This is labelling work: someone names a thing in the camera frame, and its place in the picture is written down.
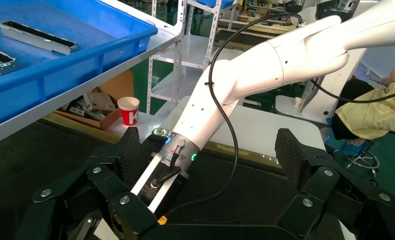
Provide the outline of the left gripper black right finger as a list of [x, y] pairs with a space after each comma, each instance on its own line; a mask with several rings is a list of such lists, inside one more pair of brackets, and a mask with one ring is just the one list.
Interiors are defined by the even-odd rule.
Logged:
[[276, 159], [297, 195], [278, 223], [306, 240], [325, 213], [358, 240], [395, 240], [395, 196], [341, 168], [319, 148], [304, 145], [287, 128], [275, 140]]

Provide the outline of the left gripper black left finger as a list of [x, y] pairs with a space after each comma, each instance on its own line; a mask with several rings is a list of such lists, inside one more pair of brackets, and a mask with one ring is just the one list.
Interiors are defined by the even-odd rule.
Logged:
[[131, 189], [139, 132], [97, 148], [79, 169], [38, 190], [16, 234], [18, 240], [137, 240], [156, 216]]

